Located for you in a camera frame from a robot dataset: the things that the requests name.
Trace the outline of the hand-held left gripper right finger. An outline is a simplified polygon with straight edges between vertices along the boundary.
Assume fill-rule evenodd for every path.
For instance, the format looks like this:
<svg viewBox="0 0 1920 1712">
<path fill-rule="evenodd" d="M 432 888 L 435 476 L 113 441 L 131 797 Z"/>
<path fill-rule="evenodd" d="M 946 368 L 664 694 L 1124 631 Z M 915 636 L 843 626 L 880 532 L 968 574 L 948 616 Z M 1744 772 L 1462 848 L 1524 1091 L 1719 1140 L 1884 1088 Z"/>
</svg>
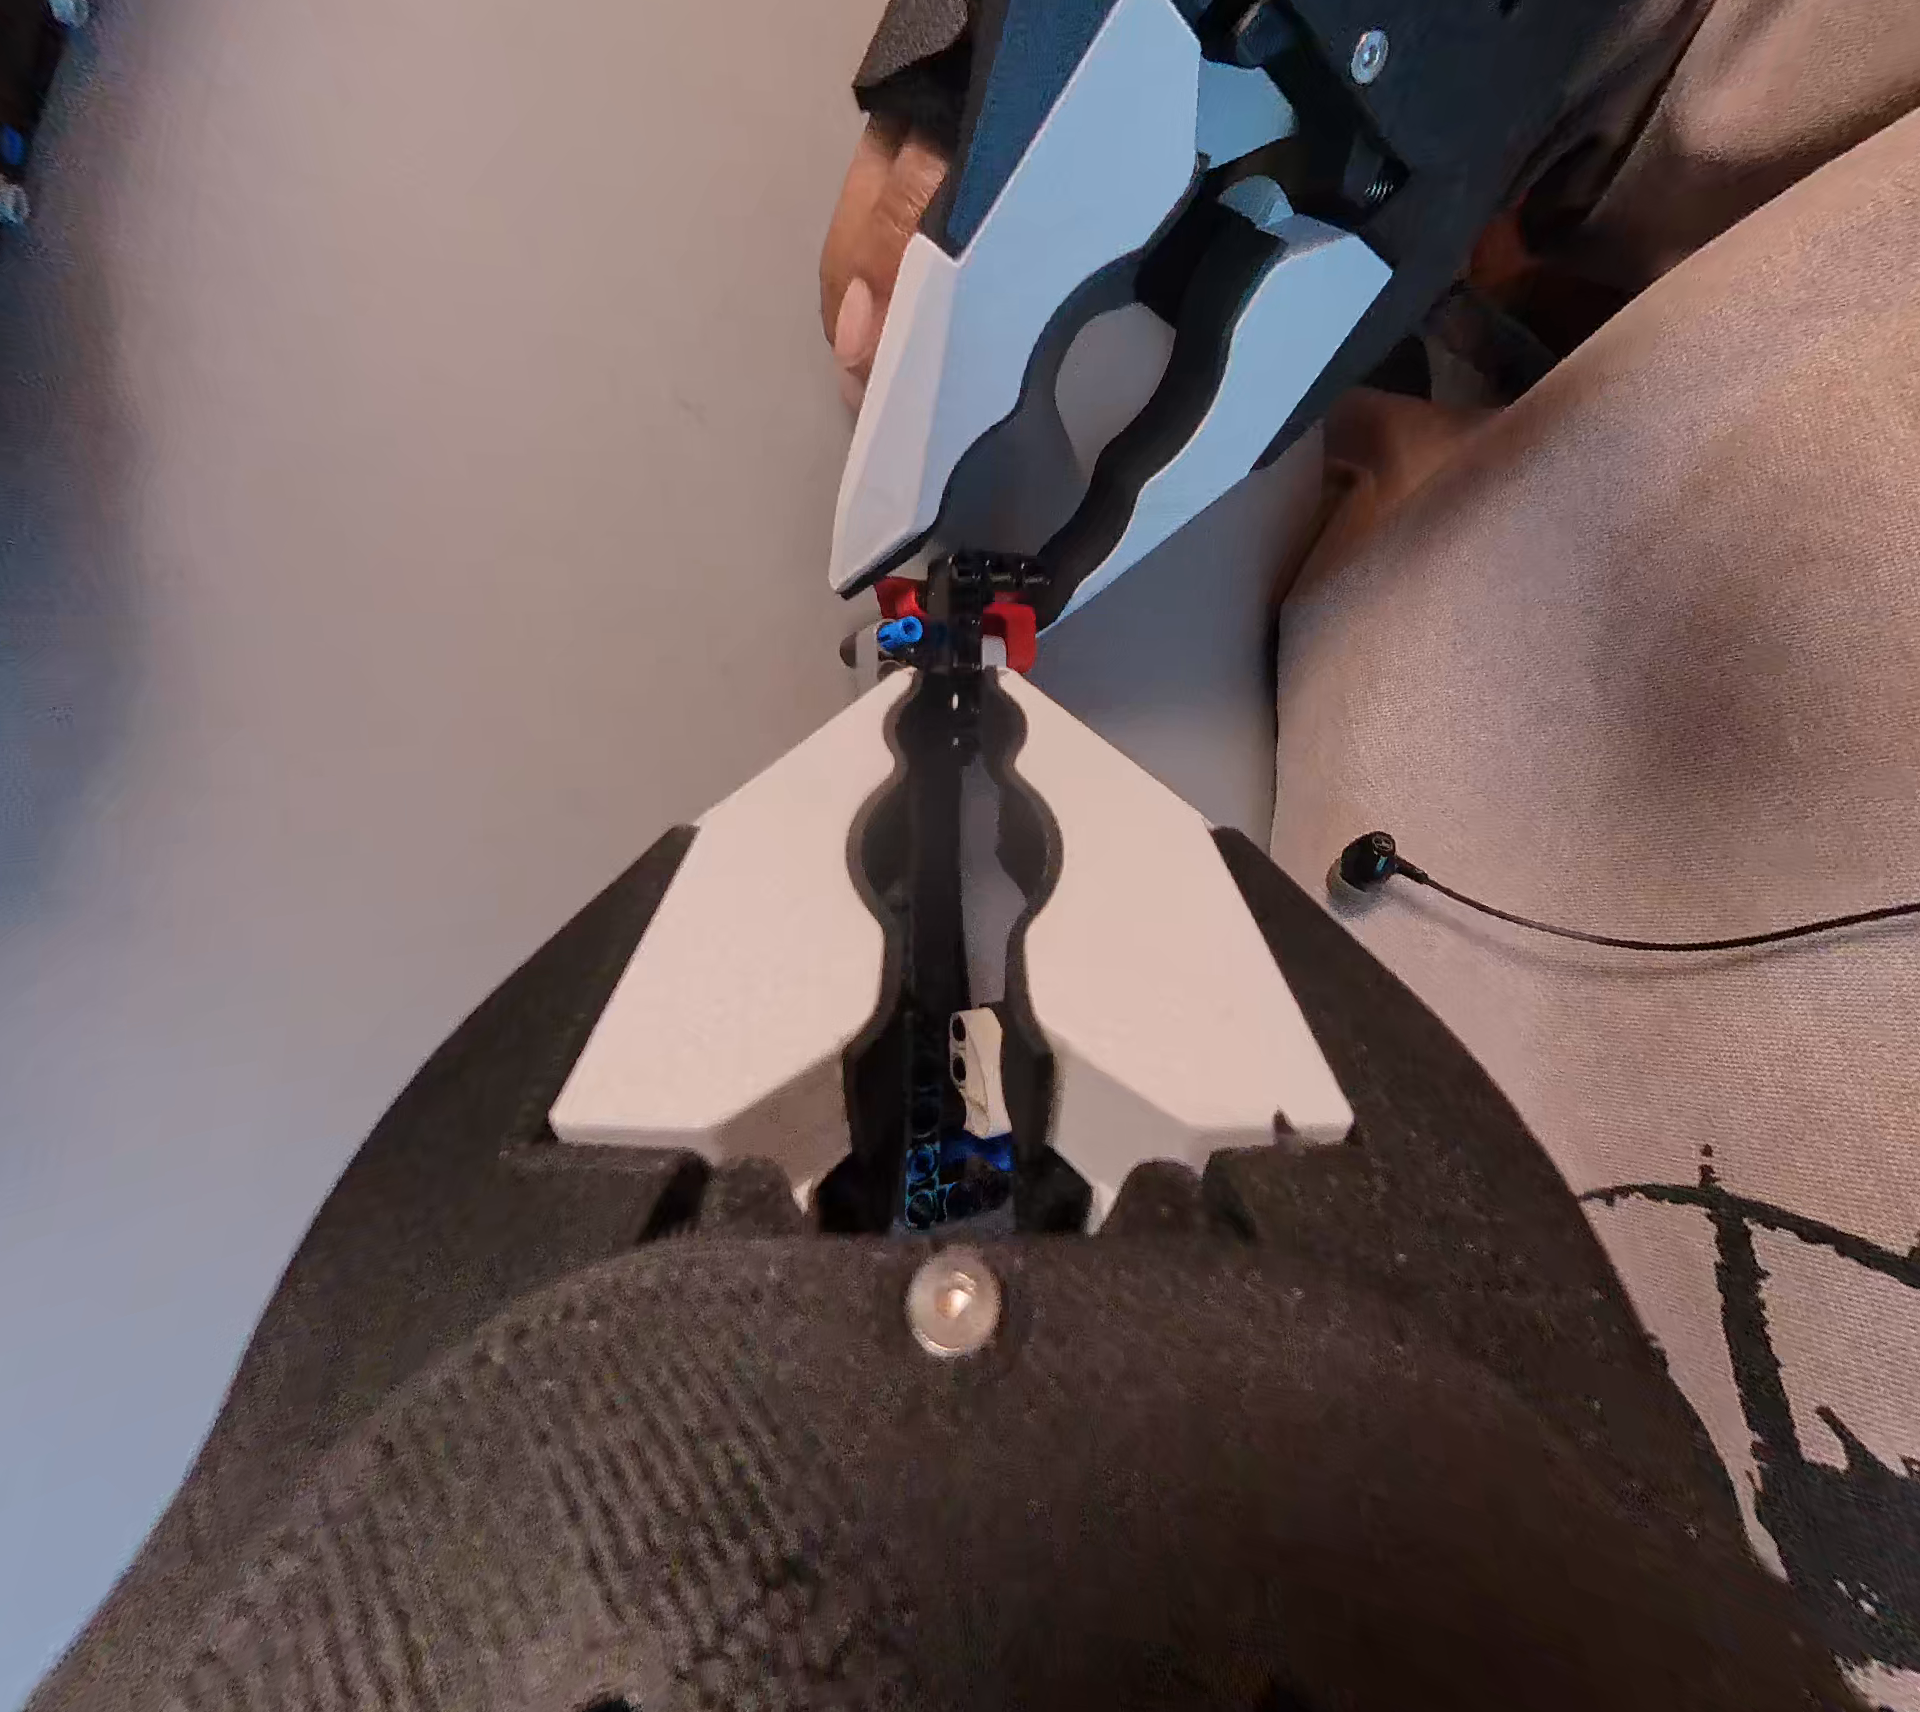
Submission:
<svg viewBox="0 0 1920 1712">
<path fill-rule="evenodd" d="M 1024 995 L 1052 1058 L 1046 1143 L 1104 1220 L 1133 1170 L 1332 1148 L 1354 1130 L 1208 818 L 1018 670 L 1012 781 L 1044 811 Z"/>
</svg>

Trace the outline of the beige sweatshirt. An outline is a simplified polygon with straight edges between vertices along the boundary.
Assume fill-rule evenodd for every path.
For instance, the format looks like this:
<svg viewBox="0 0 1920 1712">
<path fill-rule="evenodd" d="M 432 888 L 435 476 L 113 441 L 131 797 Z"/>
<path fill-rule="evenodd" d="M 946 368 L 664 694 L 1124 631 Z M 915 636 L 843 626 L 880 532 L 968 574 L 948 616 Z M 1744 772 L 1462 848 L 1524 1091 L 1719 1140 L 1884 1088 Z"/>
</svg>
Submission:
<svg viewBox="0 0 1920 1712">
<path fill-rule="evenodd" d="M 1641 941 L 1916 901 L 1916 114 L 1657 281 L 1289 598 L 1271 857 Z M 1916 1709 L 1916 916 L 1355 936 L 1584 1202 L 1853 1688 Z"/>
</svg>

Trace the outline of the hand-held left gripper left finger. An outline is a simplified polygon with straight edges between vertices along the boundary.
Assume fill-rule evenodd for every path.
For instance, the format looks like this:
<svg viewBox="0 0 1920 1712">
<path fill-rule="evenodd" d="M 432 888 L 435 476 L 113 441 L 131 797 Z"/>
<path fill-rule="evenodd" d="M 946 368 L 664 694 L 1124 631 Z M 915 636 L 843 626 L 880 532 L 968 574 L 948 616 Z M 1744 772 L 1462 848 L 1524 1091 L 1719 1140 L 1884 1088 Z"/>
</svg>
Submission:
<svg viewBox="0 0 1920 1712">
<path fill-rule="evenodd" d="M 807 1210 L 851 1151 L 845 1053 L 885 935 L 856 837 L 900 776 L 893 672 L 703 813 L 546 1124 L 574 1151 L 765 1163 Z"/>
</svg>

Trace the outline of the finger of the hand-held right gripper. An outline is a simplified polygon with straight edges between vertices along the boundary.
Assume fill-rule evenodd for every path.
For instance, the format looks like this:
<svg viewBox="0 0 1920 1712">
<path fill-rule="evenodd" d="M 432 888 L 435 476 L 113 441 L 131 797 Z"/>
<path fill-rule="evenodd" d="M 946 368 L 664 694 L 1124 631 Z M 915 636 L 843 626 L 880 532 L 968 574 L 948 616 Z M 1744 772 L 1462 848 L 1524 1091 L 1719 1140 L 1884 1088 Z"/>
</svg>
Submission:
<svg viewBox="0 0 1920 1712">
<path fill-rule="evenodd" d="M 1058 312 L 1173 212 L 1199 67 L 1173 0 L 1113 0 L 964 249 L 908 244 L 834 508 L 837 597 L 923 544 L 962 460 L 1016 415 Z"/>
<path fill-rule="evenodd" d="M 1039 553 L 1036 626 L 1102 597 L 1238 486 L 1391 281 L 1358 235 L 1292 207 L 1253 174 L 1208 223 L 1161 378 L 1100 451 L 1068 524 Z"/>
</svg>

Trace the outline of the person's right forearm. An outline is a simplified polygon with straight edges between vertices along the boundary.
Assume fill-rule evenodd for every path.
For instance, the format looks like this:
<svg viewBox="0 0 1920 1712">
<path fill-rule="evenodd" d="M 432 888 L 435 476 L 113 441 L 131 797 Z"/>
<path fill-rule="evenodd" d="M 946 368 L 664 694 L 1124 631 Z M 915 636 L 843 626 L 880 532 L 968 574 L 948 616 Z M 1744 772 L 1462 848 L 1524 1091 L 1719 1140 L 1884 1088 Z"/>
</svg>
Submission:
<svg viewBox="0 0 1920 1712">
<path fill-rule="evenodd" d="M 1916 68 L 1916 0 L 1634 0 L 1467 278 L 1638 294 L 1914 112 Z"/>
</svg>

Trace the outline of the red black lego subassembly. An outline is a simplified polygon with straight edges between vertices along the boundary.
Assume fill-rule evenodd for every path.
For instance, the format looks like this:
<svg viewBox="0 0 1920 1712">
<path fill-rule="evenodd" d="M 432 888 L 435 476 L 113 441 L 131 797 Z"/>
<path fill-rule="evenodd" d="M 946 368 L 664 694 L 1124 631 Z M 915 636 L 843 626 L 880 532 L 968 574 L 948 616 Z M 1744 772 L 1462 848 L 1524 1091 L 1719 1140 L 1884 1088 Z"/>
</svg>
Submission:
<svg viewBox="0 0 1920 1712">
<path fill-rule="evenodd" d="M 989 1164 L 948 1144 L 964 1134 L 952 1077 L 952 1024 L 971 1008 L 964 921 L 964 790 L 976 764 L 986 698 L 983 623 L 1016 581 L 983 555 L 938 558 L 915 594 L 915 640 L 893 609 L 893 675 L 875 697 L 885 715 L 893 776 L 864 815 L 856 885 L 882 935 L 878 1008 L 847 1058 L 845 1099 L 858 1214 L 874 1231 L 927 1234 L 980 1210 Z"/>
</svg>

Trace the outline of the person's right hand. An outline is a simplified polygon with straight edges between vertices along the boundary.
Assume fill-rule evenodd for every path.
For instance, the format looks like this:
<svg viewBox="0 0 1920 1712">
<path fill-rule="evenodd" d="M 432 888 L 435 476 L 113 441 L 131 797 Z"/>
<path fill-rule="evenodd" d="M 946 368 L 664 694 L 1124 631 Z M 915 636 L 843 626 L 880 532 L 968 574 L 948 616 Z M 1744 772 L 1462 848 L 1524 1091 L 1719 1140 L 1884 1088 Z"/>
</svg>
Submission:
<svg viewBox="0 0 1920 1712">
<path fill-rule="evenodd" d="M 841 393 L 861 404 L 900 264 L 948 178 L 980 0 L 890 0 L 854 80 L 866 129 L 819 259 L 819 317 Z"/>
</svg>

